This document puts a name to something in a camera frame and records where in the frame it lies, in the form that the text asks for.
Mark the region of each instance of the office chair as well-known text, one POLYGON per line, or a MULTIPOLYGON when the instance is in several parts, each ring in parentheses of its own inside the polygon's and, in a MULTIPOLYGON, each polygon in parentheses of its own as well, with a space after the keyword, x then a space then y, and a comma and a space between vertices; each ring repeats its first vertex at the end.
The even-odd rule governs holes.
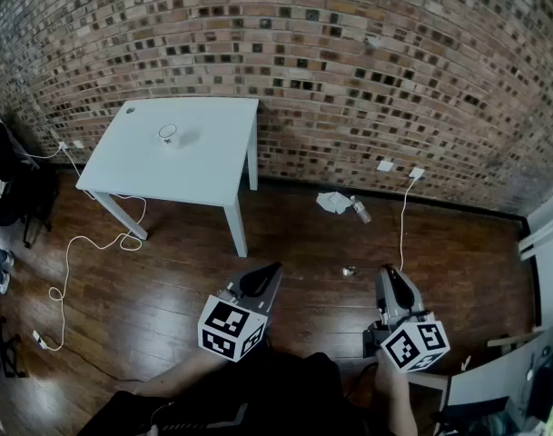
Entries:
POLYGON ((25 378, 25 373, 17 370, 18 355, 15 350, 15 344, 21 341, 20 336, 15 334, 8 341, 4 341, 2 327, 6 323, 7 319, 3 316, 0 317, 0 371, 4 370, 4 376, 6 378, 14 378, 15 376, 18 378, 25 378))
POLYGON ((0 226, 9 226, 22 220, 25 223, 24 246, 30 248, 27 235, 33 218, 40 220, 46 230, 52 230, 48 219, 58 195, 58 184, 53 171, 34 168, 18 158, 1 123, 0 180, 5 183, 0 197, 0 226))

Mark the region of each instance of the shoe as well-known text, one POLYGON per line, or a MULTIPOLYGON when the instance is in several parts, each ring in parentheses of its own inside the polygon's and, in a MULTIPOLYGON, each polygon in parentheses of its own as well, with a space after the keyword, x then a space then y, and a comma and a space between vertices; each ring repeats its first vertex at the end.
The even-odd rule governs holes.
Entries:
POLYGON ((14 262, 15 262, 14 254, 11 253, 10 251, 7 251, 5 253, 4 263, 6 264, 6 266, 14 266, 14 262))
POLYGON ((2 272, 4 274, 4 280, 0 284, 0 292, 5 294, 7 292, 7 286, 10 285, 10 275, 7 272, 2 272))

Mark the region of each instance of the person's hand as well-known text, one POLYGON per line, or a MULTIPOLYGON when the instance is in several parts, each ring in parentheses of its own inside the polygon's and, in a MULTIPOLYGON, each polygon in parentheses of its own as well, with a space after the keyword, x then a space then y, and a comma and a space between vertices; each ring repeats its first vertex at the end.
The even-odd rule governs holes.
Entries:
POLYGON ((384 350, 377 351, 379 366, 375 374, 375 389, 392 400, 410 398, 410 384, 405 373, 399 373, 384 350))

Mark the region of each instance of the person's arm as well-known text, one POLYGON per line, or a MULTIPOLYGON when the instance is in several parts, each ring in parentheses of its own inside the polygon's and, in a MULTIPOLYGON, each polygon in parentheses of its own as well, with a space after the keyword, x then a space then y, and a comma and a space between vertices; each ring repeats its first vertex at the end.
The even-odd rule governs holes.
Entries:
POLYGON ((375 388, 389 404, 389 429, 395 436, 417 436, 418 427, 410 404, 410 384, 405 373, 399 373, 384 351, 377 352, 379 367, 375 388))
POLYGON ((206 374, 219 370, 228 362, 227 359, 198 347, 183 362, 140 384, 134 390, 134 394, 171 399, 193 386, 206 374))

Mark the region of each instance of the cup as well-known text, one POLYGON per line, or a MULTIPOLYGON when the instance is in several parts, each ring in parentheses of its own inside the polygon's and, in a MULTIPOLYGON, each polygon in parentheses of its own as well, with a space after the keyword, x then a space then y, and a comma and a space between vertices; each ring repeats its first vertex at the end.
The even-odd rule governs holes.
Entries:
POLYGON ((159 141, 161 144, 170 149, 178 149, 180 142, 180 134, 175 124, 166 124, 159 130, 159 141))

